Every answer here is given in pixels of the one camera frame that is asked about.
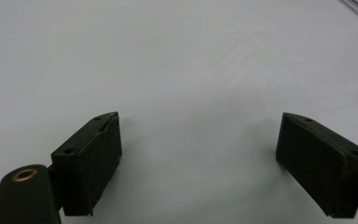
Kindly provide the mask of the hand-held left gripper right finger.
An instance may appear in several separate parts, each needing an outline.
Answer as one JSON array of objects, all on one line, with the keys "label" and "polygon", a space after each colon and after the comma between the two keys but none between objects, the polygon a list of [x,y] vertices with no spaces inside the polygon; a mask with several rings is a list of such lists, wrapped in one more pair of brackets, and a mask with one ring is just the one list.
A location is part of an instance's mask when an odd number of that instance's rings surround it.
[{"label": "hand-held left gripper right finger", "polygon": [[283,113],[276,160],[332,218],[358,210],[358,146],[314,119]]}]

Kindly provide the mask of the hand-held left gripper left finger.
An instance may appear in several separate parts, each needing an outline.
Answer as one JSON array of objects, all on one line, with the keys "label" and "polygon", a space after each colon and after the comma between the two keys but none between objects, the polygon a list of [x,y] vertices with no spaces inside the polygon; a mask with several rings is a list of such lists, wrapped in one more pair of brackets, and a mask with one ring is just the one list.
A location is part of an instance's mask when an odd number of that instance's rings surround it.
[{"label": "hand-held left gripper left finger", "polygon": [[122,156],[119,115],[99,115],[51,153],[67,216],[88,216],[103,195]]}]

